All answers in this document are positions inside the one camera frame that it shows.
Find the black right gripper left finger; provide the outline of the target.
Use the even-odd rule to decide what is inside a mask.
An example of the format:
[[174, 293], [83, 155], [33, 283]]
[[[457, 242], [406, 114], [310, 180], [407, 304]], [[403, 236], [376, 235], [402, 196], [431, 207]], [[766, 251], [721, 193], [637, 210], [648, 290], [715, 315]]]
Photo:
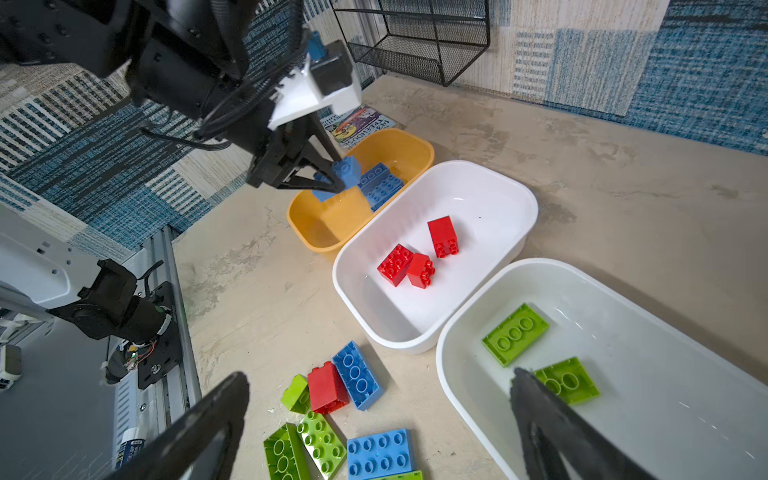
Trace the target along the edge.
[[111, 479], [229, 479], [250, 399], [247, 376], [220, 382]]

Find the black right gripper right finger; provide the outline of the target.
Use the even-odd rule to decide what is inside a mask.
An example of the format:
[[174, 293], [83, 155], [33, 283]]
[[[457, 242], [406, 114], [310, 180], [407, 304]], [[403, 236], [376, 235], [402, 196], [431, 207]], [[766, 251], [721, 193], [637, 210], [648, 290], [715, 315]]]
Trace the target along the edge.
[[531, 479], [650, 479], [531, 372], [514, 370], [510, 404]]

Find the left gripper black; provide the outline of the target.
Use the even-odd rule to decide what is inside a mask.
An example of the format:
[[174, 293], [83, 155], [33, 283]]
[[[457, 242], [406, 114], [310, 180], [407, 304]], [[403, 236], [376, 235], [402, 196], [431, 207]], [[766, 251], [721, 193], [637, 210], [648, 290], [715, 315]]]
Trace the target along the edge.
[[[270, 130], [268, 119], [260, 113], [249, 114], [233, 126], [233, 143], [252, 154], [245, 183], [254, 188], [262, 184], [280, 190], [312, 190], [338, 194], [345, 189], [341, 180], [341, 162], [328, 132], [317, 113], [311, 113]], [[323, 155], [313, 144], [315, 138]], [[317, 177], [301, 175], [298, 170], [313, 166]]]

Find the small red lego brick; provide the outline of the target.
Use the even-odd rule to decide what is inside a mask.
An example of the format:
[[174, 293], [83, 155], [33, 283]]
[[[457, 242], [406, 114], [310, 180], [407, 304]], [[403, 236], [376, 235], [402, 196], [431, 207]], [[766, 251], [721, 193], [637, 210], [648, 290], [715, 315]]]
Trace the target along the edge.
[[430, 257], [415, 253], [407, 269], [410, 283], [417, 288], [426, 289], [431, 285], [434, 274], [435, 267]]

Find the red lego brick tall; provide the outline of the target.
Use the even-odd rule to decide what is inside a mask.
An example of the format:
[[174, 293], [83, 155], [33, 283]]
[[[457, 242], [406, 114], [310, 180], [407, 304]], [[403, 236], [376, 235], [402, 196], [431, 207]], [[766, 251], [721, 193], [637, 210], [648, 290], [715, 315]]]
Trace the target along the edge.
[[453, 222], [449, 216], [444, 216], [427, 223], [435, 254], [445, 258], [459, 253], [459, 244]]

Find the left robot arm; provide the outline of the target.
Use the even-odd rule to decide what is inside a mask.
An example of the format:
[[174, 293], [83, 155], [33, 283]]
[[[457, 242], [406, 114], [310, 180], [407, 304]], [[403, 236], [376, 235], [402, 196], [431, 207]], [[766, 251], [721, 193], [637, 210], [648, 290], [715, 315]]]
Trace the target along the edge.
[[155, 342], [170, 312], [122, 262], [211, 206], [174, 163], [234, 146], [250, 186], [339, 193], [318, 111], [344, 94], [346, 48], [300, 1], [3, 2], [2, 289], [91, 339]]

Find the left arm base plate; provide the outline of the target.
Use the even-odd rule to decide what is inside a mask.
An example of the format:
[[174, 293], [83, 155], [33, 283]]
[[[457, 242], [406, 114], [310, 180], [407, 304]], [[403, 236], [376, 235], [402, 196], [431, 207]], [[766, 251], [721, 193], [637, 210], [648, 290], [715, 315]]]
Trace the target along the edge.
[[181, 361], [181, 341], [173, 286], [166, 281], [152, 291], [150, 299], [166, 313], [166, 321], [158, 335], [148, 343], [135, 345], [127, 340], [118, 341], [110, 349], [104, 364], [104, 380], [116, 385], [129, 373], [138, 375], [138, 387], [144, 390], [156, 384]]

